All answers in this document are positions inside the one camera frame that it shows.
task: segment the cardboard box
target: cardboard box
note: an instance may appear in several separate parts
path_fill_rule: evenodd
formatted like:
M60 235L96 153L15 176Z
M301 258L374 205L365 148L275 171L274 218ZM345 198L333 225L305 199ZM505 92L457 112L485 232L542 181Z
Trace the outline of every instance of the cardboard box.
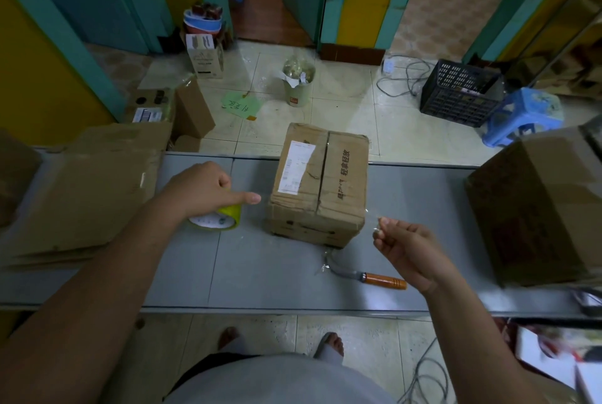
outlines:
M577 127L524 136L466 191L501 284L600 281L602 163Z
M268 202L270 232L343 248L365 222L368 138L288 127Z
M155 194L169 122L91 127L48 162L11 231L11 265L87 259Z
M182 135L201 139L215 121L195 79L174 89L137 90L125 108L124 123L173 122L172 140Z
M10 224L40 165L40 154L0 128L0 226Z
M186 50L199 79L222 79L224 53L222 44L209 34L186 34Z

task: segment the cable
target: cable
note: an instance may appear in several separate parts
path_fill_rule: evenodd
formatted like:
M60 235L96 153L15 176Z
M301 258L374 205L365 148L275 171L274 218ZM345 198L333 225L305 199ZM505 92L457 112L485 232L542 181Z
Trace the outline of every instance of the cable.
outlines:
M422 397L422 400L424 402L427 402L425 393L423 392L422 386L420 384L420 380L423 380L423 379L432 380L435 384L439 385L441 392L443 393L443 398L441 399L441 403L447 403L447 395L449 393L449 378L447 376L446 369L440 362L438 362L432 358L426 358L426 354L429 353L429 350L433 347L433 345L435 345L435 342L437 342L437 338L433 339L433 341L426 348L425 352L422 354L422 356L418 360L418 363L416 363L416 369L414 370L414 376L412 377L412 382L410 383L406 392L403 393L402 397L397 400L398 404L406 404L406 403L407 404L418 404L418 401L414 399L414 388L418 389L420 396ZM436 364L441 369L441 372L443 373L443 377L445 377L445 380L446 380L445 385L443 385L437 377L434 377L434 376L431 376L428 374L420 374L420 367L427 361L430 361L430 362Z
M393 54L389 57L389 59L395 58L395 57L411 58L415 61L409 63L405 67L406 68L406 77L405 78L392 78L391 76L385 76L385 77L382 77L381 79L379 79L378 81L376 81L376 87L378 87L378 90L380 90L385 95L393 97L393 98L402 96L402 95L406 95L408 93L410 93L412 96L418 96L418 92L415 90L416 84L418 84L421 81L426 81L429 78L431 68L434 67L435 64L433 64L431 62L427 62L427 61L425 61L421 58L417 58L417 57L405 57L402 54ZM426 68L424 71L422 71L420 73L420 76L418 78L410 77L409 69L414 65L424 65ZM387 92L386 90L383 90L382 87L380 87L380 83L383 81L406 81L408 90L406 90L405 92L402 92L402 93L398 93L397 95L393 95L393 94Z

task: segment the green sticky note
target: green sticky note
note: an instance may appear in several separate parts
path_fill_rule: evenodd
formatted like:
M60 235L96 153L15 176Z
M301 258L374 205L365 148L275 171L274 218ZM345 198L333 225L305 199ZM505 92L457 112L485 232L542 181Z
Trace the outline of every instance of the green sticky note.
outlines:
M257 112L261 108L261 102L250 94L228 92L222 98L222 108L239 118L255 120Z

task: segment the foot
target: foot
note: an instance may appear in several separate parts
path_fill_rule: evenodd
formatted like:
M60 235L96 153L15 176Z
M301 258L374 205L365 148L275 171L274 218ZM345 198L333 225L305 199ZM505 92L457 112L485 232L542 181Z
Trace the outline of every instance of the foot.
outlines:
M234 326L228 326L222 334L220 334L220 338L217 341L217 350L222 350L226 347L230 342L240 337L240 333L237 328Z
M339 338L337 333L330 333L326 339L326 345L329 345L333 349L335 349L336 353L345 356L345 349L342 345L342 339Z
M318 345L314 358L334 365L342 364L344 349L336 333L326 333Z

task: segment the packing tape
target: packing tape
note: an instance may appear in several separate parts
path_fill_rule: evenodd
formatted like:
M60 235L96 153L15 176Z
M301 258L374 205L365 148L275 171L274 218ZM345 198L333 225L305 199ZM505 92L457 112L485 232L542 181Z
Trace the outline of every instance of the packing tape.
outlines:
M229 230L236 228L240 222L241 205L226 206L211 214L188 219L193 225L206 230Z

